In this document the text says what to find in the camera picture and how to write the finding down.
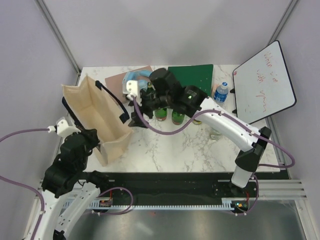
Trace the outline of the blue cap water bottle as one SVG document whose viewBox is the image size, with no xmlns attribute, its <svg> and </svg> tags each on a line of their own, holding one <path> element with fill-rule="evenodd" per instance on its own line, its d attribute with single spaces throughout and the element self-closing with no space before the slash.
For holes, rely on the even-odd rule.
<svg viewBox="0 0 320 240">
<path fill-rule="evenodd" d="M 222 106 L 229 94 L 228 83 L 223 82 L 214 91 L 213 99 L 219 105 Z"/>
</svg>

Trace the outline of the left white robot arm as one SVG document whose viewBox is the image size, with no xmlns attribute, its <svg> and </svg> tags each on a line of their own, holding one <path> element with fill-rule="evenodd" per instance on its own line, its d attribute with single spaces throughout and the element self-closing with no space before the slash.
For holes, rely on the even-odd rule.
<svg viewBox="0 0 320 240">
<path fill-rule="evenodd" d="M 64 138 L 60 153 L 45 171 L 41 184 L 44 206 L 38 211 L 41 220 L 32 223 L 26 236 L 28 240 L 66 240 L 90 203 L 109 193 L 110 185 L 104 173 L 85 171 L 88 158 L 99 143 L 96 129 L 82 129 Z M 62 212 L 79 180 L 84 180 L 85 184 Z"/>
</svg>

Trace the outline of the green glass bottle yellow cap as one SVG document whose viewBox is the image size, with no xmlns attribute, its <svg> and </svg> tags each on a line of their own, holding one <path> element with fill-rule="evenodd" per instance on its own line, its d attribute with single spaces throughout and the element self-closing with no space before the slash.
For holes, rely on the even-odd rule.
<svg viewBox="0 0 320 240">
<path fill-rule="evenodd" d="M 213 142 L 217 142 L 218 140 L 220 140 L 222 138 L 222 133 L 219 132 L 218 130 L 216 130 L 215 128 L 211 128 L 210 132 L 209 132 L 209 138 L 213 141 Z"/>
</svg>

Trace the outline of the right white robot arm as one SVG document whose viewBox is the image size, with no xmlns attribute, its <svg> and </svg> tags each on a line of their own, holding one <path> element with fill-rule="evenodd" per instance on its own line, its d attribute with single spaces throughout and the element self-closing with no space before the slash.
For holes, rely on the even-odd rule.
<svg viewBox="0 0 320 240">
<path fill-rule="evenodd" d="M 135 114 L 142 124 L 151 128 L 143 115 L 153 117 L 157 109 L 170 108 L 214 128 L 238 146 L 240 152 L 235 159 L 235 170 L 229 184 L 229 191 L 235 197 L 247 191 L 247 184 L 256 172 L 266 149 L 271 130 L 258 129 L 243 122 L 220 107 L 203 90 L 194 86 L 182 86 L 174 74 L 165 68 L 153 71 L 149 80 L 153 91 L 141 90 L 137 80 L 122 82 L 122 92 L 133 103 Z"/>
</svg>

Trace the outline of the beige canvas tote bag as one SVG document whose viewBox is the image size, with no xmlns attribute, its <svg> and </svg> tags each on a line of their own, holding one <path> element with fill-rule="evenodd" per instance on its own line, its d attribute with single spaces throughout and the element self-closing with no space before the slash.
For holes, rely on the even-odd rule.
<svg viewBox="0 0 320 240">
<path fill-rule="evenodd" d="M 102 166 L 127 150 L 133 130 L 130 116 L 120 100 L 101 82 L 86 76 L 79 86 L 62 86 L 65 105 L 76 125 L 96 129 L 99 145 L 93 150 Z"/>
</svg>

